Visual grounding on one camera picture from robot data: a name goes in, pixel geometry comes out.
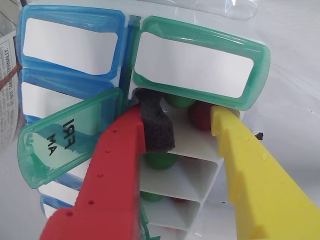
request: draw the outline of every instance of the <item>red plastic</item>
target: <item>red plastic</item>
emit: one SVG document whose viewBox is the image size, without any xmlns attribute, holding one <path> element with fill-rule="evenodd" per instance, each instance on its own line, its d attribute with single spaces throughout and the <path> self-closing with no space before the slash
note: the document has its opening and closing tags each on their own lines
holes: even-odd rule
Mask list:
<svg viewBox="0 0 320 240">
<path fill-rule="evenodd" d="M 140 114 L 132 107 L 100 136 L 74 207 L 57 210 L 40 240 L 141 240 Z"/>
</svg>

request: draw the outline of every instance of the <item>plastic bag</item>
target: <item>plastic bag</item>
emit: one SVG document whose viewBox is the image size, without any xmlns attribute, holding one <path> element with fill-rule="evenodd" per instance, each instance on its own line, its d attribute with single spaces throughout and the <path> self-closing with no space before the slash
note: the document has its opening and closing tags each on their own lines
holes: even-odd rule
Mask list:
<svg viewBox="0 0 320 240">
<path fill-rule="evenodd" d="M 260 0 L 138 0 L 217 14 L 235 20 L 251 20 Z"/>
</svg>

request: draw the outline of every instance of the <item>pill compartment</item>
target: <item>pill compartment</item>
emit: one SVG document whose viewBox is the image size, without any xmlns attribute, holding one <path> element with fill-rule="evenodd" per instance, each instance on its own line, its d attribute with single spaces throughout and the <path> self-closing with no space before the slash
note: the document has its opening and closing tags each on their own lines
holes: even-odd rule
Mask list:
<svg viewBox="0 0 320 240">
<path fill-rule="evenodd" d="M 18 163 L 28 185 L 47 184 L 91 158 L 99 136 L 119 116 L 122 98 L 113 88 L 25 127 Z"/>
</svg>

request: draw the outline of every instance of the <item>white label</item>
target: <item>white label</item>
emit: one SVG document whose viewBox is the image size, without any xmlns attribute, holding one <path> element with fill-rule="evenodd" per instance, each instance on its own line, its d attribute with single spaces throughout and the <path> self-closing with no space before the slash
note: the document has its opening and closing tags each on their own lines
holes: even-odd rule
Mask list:
<svg viewBox="0 0 320 240">
<path fill-rule="evenodd" d="M 82 99 L 57 91 L 23 82 L 21 84 L 23 113 L 29 116 L 45 118 L 80 103 Z"/>
<path fill-rule="evenodd" d="M 118 35 L 55 22 L 26 21 L 23 54 L 91 75 L 110 72 Z"/>
<path fill-rule="evenodd" d="M 239 98 L 253 66 L 247 57 L 143 32 L 134 70 L 154 83 Z"/>
<path fill-rule="evenodd" d="M 12 32 L 0 38 L 0 80 L 17 65 L 14 36 Z M 18 74 L 0 89 L 0 152 L 13 140 L 16 132 L 18 105 Z"/>
</svg>

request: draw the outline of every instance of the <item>white surface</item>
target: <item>white surface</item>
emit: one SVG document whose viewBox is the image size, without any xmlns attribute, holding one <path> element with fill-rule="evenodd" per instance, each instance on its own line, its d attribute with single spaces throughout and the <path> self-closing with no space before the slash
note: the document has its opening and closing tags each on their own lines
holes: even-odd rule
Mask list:
<svg viewBox="0 0 320 240">
<path fill-rule="evenodd" d="M 41 194 L 59 199 L 67 204 L 75 205 L 79 191 L 74 190 L 70 187 L 51 181 L 46 185 L 42 185 L 38 188 Z"/>
<path fill-rule="evenodd" d="M 170 227 L 153 224 L 148 224 L 147 227 L 149 229 L 150 237 L 161 236 L 161 240 L 182 240 L 186 235 L 185 231 Z"/>
<path fill-rule="evenodd" d="M 151 168 L 140 161 L 140 189 L 179 199 L 203 201 L 217 170 L 212 161 L 180 156 L 169 169 Z"/>
<path fill-rule="evenodd" d="M 25 27 L 23 54 L 91 75 L 107 74 L 118 35 L 34 18 Z"/>
<path fill-rule="evenodd" d="M 23 113 L 41 119 L 82 101 L 80 98 L 28 82 L 22 82 L 21 94 Z"/>
<path fill-rule="evenodd" d="M 166 114 L 172 120 L 174 130 L 175 148 L 170 153 L 213 162 L 223 160 L 218 154 L 217 138 L 212 136 L 210 131 L 194 128 L 185 110 Z"/>
<path fill-rule="evenodd" d="M 50 218 L 55 211 L 57 211 L 57 209 L 47 204 L 43 204 L 43 209 L 44 209 L 44 215 L 47 219 Z"/>
<path fill-rule="evenodd" d="M 190 228 L 200 207 L 196 201 L 175 202 L 167 196 L 156 202 L 140 201 L 150 224 L 181 230 Z"/>
<path fill-rule="evenodd" d="M 134 70 L 151 82 L 241 97 L 252 59 L 143 32 Z"/>
<path fill-rule="evenodd" d="M 85 179 L 91 158 L 68 171 L 69 174 Z"/>
</svg>

